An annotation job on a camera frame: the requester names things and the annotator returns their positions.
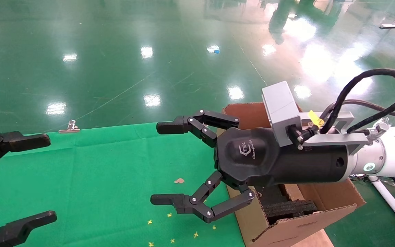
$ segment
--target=box flap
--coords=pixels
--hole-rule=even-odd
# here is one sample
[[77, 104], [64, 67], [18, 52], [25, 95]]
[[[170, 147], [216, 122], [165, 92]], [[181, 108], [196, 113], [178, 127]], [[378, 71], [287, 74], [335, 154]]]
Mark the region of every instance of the box flap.
[[238, 117], [239, 129], [248, 130], [257, 127], [271, 127], [263, 102], [229, 104], [223, 110], [223, 114]]
[[303, 197], [315, 202], [321, 211], [353, 203], [360, 207], [366, 203], [349, 179], [341, 183], [299, 184], [298, 188]]
[[292, 247], [333, 247], [332, 242], [324, 229], [310, 235]]
[[[226, 186], [230, 198], [240, 195], [240, 192]], [[262, 205], [259, 200], [252, 200], [251, 204], [235, 212], [237, 222], [241, 227], [243, 242], [248, 245], [254, 238], [260, 236], [269, 227], [266, 215], [263, 212]]]
[[289, 197], [289, 199], [291, 201], [295, 201], [295, 200], [304, 200], [303, 195], [301, 194], [300, 189], [298, 188], [298, 185], [284, 185], [284, 191], [282, 190], [282, 192], [285, 192], [285, 194], [287, 195], [287, 197]]
[[289, 247], [335, 223], [356, 209], [356, 204], [310, 215], [277, 221], [259, 238], [252, 247]]

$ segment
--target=green fabric sheet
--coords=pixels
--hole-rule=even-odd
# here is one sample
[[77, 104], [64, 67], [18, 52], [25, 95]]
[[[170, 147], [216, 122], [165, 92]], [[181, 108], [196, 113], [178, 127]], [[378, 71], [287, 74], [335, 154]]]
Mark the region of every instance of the green fabric sheet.
[[[244, 246], [234, 214], [207, 224], [149, 201], [192, 194], [214, 171], [213, 150], [191, 133], [161, 136], [148, 123], [50, 138], [50, 147], [0, 160], [0, 226], [47, 210], [58, 215], [24, 247]], [[227, 199], [222, 184], [206, 203]]]

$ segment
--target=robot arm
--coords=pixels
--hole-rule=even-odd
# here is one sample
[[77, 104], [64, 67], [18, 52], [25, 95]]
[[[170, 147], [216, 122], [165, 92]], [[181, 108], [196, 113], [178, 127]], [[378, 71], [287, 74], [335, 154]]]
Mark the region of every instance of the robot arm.
[[[254, 193], [248, 186], [333, 183], [356, 173], [395, 176], [395, 173], [388, 174], [395, 170], [389, 165], [395, 163], [395, 156], [389, 155], [395, 145], [387, 138], [389, 135], [381, 139], [389, 126], [382, 123], [373, 129], [360, 131], [355, 128], [376, 120], [374, 117], [393, 113], [395, 104], [352, 126], [349, 132], [353, 114], [340, 111], [342, 104], [339, 103], [345, 100], [350, 89], [371, 75], [395, 77], [395, 71], [374, 69], [363, 72], [344, 88], [338, 103], [324, 113], [300, 113], [286, 81], [265, 87], [262, 89], [263, 103], [272, 128], [240, 130], [239, 118], [203, 110], [191, 117], [180, 116], [173, 122], [158, 123], [160, 134], [189, 131], [214, 147], [216, 172], [192, 196], [152, 195], [152, 204], [172, 205], [179, 214], [195, 214], [210, 223], [249, 205]], [[325, 125], [322, 119], [315, 117], [318, 115], [328, 117], [324, 119]], [[217, 137], [204, 127], [203, 122], [226, 131]], [[308, 122], [314, 125], [306, 127]], [[210, 209], [203, 200], [221, 181], [241, 194]]]

